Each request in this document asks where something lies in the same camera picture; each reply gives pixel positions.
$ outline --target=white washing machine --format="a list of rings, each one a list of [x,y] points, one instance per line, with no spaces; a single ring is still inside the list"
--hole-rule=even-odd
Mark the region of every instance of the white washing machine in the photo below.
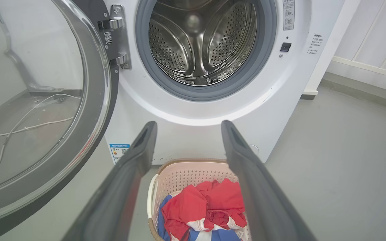
[[[343,6],[337,1],[106,1],[124,7],[131,69],[121,70],[105,137],[127,147],[144,124],[153,163],[225,158],[221,121],[266,161]]]
[[[343,4],[0,0],[0,235],[150,121],[153,164],[225,159],[224,120],[265,162]]]

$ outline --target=door hinge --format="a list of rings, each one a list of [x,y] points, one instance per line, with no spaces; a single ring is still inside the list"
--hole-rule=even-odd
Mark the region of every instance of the door hinge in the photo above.
[[[110,19],[98,23],[100,29],[108,29],[112,34],[117,34],[118,57],[111,59],[110,63],[118,64],[122,69],[131,69],[129,40],[127,36],[126,14],[122,5],[111,5]]]

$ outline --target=stainless steel drum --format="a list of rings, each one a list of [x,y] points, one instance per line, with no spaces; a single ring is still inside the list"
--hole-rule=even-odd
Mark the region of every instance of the stainless steel drum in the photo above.
[[[150,48],[160,68],[187,85],[232,75],[256,37],[256,11],[242,0],[159,0],[151,15]]]

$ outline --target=screw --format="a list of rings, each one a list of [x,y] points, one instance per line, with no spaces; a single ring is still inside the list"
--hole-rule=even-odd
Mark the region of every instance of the screw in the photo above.
[[[114,13],[119,14],[121,12],[121,7],[120,6],[115,6],[114,7]]]

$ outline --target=qr code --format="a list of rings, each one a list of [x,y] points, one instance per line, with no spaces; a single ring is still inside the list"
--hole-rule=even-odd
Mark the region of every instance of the qr code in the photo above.
[[[104,32],[105,43],[112,43],[111,32]]]

